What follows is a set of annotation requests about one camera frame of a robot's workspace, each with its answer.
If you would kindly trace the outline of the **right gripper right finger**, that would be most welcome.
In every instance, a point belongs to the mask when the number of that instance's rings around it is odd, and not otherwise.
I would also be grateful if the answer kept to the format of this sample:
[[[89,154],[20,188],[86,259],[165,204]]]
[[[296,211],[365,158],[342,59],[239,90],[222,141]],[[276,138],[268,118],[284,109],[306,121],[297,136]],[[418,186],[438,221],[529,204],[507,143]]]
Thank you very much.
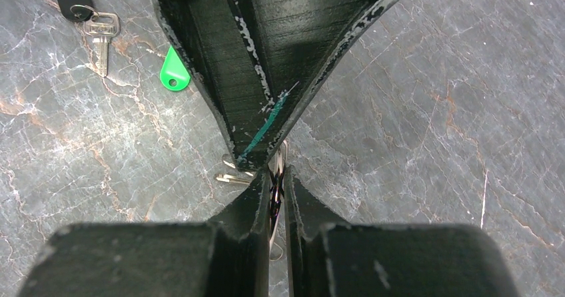
[[[353,224],[284,175],[291,296],[517,296],[491,237],[469,224]]]

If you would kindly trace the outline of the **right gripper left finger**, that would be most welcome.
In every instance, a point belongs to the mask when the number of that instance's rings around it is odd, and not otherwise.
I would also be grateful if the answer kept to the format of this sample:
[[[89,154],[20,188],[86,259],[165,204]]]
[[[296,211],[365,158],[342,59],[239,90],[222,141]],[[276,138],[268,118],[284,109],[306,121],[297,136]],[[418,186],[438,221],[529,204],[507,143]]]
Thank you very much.
[[[267,296],[269,186],[260,172],[192,223],[76,223],[38,254],[20,296]]]

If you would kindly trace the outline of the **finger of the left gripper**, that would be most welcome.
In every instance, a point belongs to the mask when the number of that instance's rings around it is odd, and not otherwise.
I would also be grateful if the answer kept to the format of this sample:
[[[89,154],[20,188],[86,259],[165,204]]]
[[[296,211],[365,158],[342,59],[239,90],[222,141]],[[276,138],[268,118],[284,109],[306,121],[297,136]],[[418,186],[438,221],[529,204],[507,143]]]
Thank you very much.
[[[210,106],[239,170],[269,160],[276,97],[251,0],[154,0],[161,27]]]
[[[233,125],[237,163],[267,163],[343,55],[399,0],[229,0],[261,96]]]

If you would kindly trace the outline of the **key with green tag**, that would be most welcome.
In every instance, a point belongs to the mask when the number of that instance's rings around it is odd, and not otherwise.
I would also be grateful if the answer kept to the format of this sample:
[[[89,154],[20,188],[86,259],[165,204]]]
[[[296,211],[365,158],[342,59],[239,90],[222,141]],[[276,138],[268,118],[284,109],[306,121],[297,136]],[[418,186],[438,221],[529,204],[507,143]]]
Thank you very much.
[[[172,46],[167,51],[159,78],[164,88],[170,91],[182,91],[191,82],[189,72]]]

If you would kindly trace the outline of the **keyring with bunch of keys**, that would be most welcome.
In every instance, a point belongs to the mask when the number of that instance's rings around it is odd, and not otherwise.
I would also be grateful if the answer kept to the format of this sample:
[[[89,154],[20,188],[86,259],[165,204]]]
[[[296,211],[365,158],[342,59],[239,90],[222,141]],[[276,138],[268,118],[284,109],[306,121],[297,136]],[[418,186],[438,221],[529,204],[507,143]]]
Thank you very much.
[[[281,213],[281,206],[283,205],[284,199],[284,189],[283,189],[283,178],[285,173],[285,164],[286,159],[288,156],[288,142],[286,139],[282,142],[281,147],[276,151],[274,157],[274,168],[267,167],[267,171],[270,176],[271,187],[269,190],[269,223],[270,223],[270,235],[269,235],[269,252],[271,253],[273,249],[273,245],[277,247],[281,254],[275,258],[269,258],[270,262],[276,262],[283,257],[283,249],[280,245],[275,243],[275,237],[277,234],[278,224],[280,220],[280,213]],[[235,169],[235,164],[231,160],[230,155],[224,154],[221,157],[221,161],[224,165],[228,166],[229,168]],[[215,175],[215,179],[220,182],[231,183],[231,184],[243,184],[249,185],[251,183],[251,179],[237,177],[232,174],[222,174],[218,173]]]

